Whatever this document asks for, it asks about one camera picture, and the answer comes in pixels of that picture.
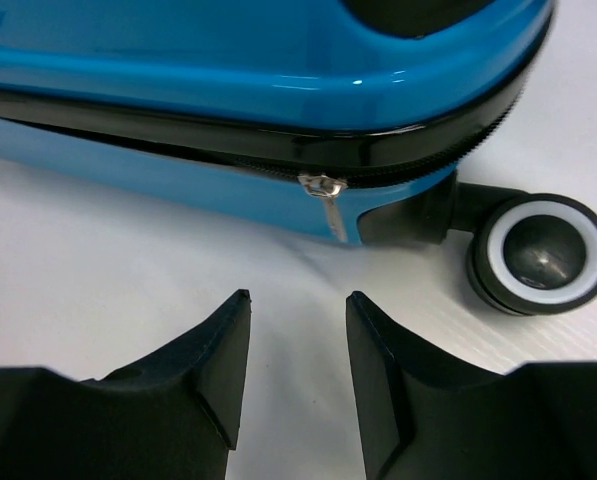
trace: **glossy blue shell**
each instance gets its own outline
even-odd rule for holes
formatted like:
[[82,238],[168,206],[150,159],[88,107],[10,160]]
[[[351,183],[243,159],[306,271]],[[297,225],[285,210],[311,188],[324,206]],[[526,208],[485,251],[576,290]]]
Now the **glossy blue shell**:
[[339,0],[0,0],[0,87],[335,130],[401,127],[498,82],[552,0],[496,0],[420,40]]

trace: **suitcase wheel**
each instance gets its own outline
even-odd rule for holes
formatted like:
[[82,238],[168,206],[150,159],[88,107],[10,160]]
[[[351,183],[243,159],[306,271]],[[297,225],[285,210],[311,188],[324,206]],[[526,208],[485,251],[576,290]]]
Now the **suitcase wheel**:
[[559,195],[512,198],[476,230],[466,263],[475,292],[505,313],[576,309],[597,296],[597,215]]

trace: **black trim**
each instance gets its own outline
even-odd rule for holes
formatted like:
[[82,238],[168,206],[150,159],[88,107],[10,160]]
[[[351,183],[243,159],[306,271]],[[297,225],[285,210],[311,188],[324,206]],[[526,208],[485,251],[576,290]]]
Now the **black trim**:
[[413,197],[369,210],[358,219],[364,244],[398,245],[411,241],[440,244],[447,230],[475,232],[502,203],[527,192],[457,182],[453,172]]
[[[0,118],[76,136],[201,150],[220,162],[313,170],[336,176],[424,175],[478,146],[519,95],[544,43],[548,21],[514,71],[485,95],[424,124],[389,131],[335,132],[239,123],[138,108],[0,90]],[[383,179],[378,184],[385,184]]]
[[420,38],[478,13],[494,0],[342,0],[365,26],[401,38]]
[[487,291],[485,286],[480,281],[480,277],[476,274],[476,267],[474,261],[474,242],[469,244],[469,248],[467,249],[467,255],[465,256],[465,272],[467,273],[467,281],[471,286],[471,289],[474,291],[478,298],[480,298],[483,302],[489,305],[494,310],[498,310],[499,312],[506,313],[507,315],[511,315],[512,317],[528,317],[530,315],[526,313],[516,312],[515,310],[511,310],[507,306],[500,303],[496,300],[491,293]]

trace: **zipper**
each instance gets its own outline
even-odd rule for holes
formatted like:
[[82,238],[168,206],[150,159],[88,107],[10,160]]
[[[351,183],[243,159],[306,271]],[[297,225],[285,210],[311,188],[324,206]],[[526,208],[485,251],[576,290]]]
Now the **zipper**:
[[345,222],[336,204],[336,199],[347,189],[347,183],[344,180],[330,178],[327,175],[308,174],[298,175],[298,181],[307,195],[322,201],[331,232],[340,242],[347,243]]
[[344,189],[377,188],[398,185],[431,175],[438,170],[442,170],[443,168],[455,164],[462,157],[471,153],[498,129],[507,114],[513,108],[514,104],[512,104],[486,129],[474,135],[465,137],[441,152],[429,155],[414,162],[390,165],[387,167],[358,167],[349,169],[327,169],[325,167],[308,167],[305,165],[288,163],[278,165],[268,160],[241,156],[231,156],[229,162],[234,166],[291,181],[296,181],[296,179],[298,179],[298,181],[301,182],[301,177],[325,177],[330,181],[344,183]]

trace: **black rubber piece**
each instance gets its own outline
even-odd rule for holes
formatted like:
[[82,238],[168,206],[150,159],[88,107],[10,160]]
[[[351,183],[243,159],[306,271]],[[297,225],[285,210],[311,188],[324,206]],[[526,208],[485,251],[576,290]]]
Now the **black rubber piece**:
[[555,290],[582,273],[587,248],[576,228],[561,218],[536,215],[509,231],[503,256],[511,274],[539,290]]
[[[561,195],[531,194],[513,198],[499,206],[485,221],[480,230],[476,232],[473,240],[473,265],[474,273],[478,279],[478,283],[483,286],[488,295],[495,299],[496,303],[502,304],[507,309],[520,312],[525,315],[555,315],[565,313],[589,303],[597,296],[596,283],[596,285],[586,294],[566,303],[541,304],[531,302],[511,293],[502,283],[500,283],[493,272],[487,255],[487,243],[489,240],[489,234],[491,233],[494,225],[504,213],[513,207],[523,203],[541,200],[568,205],[585,215],[597,228],[597,215],[580,202],[577,202],[571,198],[563,197]],[[553,231],[554,236],[558,236],[560,233],[562,232],[559,228],[556,228]]]
[[360,292],[347,342],[368,480],[597,480],[597,362],[498,375]]
[[106,378],[0,368],[0,479],[225,478],[236,448],[250,299]]
[[440,244],[451,228],[474,232],[491,212],[527,192],[457,182],[454,171],[442,182],[399,202],[365,212],[358,219],[362,242],[398,245],[410,241]]
[[502,121],[522,90],[547,37],[551,18],[518,65],[473,101],[417,124],[380,131],[327,131],[237,122],[0,90],[0,118],[113,145],[182,158],[214,156],[296,178],[345,178],[351,188],[410,181],[448,166],[476,148]]
[[497,207],[523,195],[527,195],[527,192],[475,183],[458,183],[449,228],[474,233]]
[[494,0],[342,0],[356,19],[377,32],[420,38],[478,13]]
[[451,224],[456,178],[454,171],[418,195],[362,214],[358,219],[362,243],[383,246],[410,241],[442,243]]

